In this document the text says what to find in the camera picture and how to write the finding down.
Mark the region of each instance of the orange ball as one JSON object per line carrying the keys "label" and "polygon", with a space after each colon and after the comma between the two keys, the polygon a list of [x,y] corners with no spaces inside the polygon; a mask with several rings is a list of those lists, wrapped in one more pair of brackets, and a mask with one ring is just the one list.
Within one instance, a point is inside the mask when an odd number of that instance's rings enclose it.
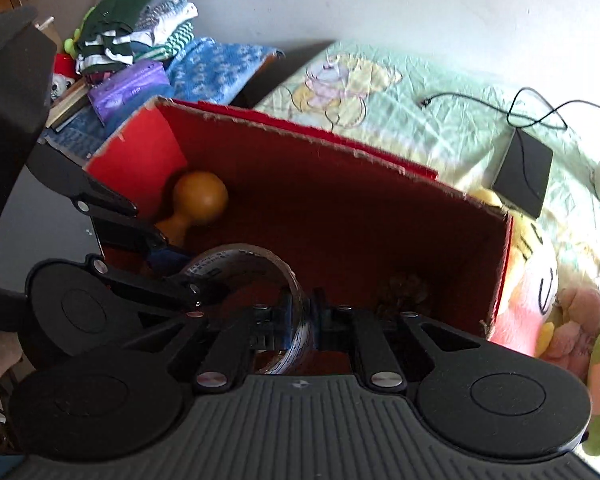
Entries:
{"label": "orange ball", "polygon": [[207,171],[187,173],[173,189],[174,214],[188,218],[190,225],[205,225],[217,219],[228,201],[222,180]]}

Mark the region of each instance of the green striped cloth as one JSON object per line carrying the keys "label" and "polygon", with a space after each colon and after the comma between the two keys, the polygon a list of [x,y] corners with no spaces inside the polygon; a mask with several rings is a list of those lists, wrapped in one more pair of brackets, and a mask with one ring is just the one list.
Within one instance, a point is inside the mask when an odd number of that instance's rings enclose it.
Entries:
{"label": "green striped cloth", "polygon": [[154,46],[146,52],[134,56],[134,63],[142,59],[152,59],[155,61],[171,59],[191,40],[193,40],[193,21],[187,20],[178,25],[164,44]]}

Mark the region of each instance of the ribbed gray surface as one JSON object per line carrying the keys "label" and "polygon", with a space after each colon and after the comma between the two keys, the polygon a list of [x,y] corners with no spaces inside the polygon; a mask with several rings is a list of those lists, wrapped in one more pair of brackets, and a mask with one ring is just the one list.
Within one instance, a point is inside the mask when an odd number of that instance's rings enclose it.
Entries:
{"label": "ribbed gray surface", "polygon": [[97,465],[32,457],[8,480],[571,480],[598,479],[576,456],[491,464],[446,447],[400,397],[353,376],[250,376],[199,399],[167,439]]}

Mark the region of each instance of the white plush toy with red hat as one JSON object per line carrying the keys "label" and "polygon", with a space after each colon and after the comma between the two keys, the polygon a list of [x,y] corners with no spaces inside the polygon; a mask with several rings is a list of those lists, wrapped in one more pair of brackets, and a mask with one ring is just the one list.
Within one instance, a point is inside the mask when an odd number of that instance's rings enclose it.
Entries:
{"label": "white plush toy with red hat", "polygon": [[54,75],[51,83],[51,100],[55,101],[78,79],[75,61],[68,54],[56,54]]}

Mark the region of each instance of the gray panel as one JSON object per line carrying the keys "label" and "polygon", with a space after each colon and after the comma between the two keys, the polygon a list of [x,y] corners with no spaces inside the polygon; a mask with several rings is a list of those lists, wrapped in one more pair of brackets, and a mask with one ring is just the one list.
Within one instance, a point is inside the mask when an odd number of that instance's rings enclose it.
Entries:
{"label": "gray panel", "polygon": [[250,376],[239,390],[198,399],[174,433],[135,456],[95,465],[31,457],[6,478],[575,480],[600,477],[572,454],[550,462],[519,465],[488,463],[465,455],[445,446],[423,428],[404,398],[364,390],[353,376]]}
{"label": "gray panel", "polygon": [[25,166],[0,216],[0,289],[24,294],[36,264],[49,259],[81,264],[87,254],[102,254],[91,218]]}

